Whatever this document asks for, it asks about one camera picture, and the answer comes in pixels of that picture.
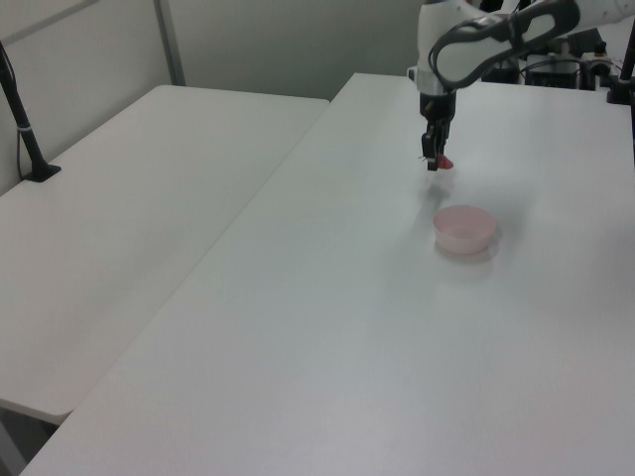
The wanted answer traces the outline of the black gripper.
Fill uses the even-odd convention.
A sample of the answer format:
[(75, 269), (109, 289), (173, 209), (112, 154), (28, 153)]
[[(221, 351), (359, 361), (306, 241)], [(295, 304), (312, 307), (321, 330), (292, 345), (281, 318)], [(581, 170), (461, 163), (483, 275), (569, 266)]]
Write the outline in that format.
[(449, 135), (450, 122), (455, 114), (455, 92), (441, 95), (420, 94), (420, 113), (429, 123), (422, 135), (422, 152), (429, 171), (438, 169), (438, 160), (445, 156), (445, 145)]

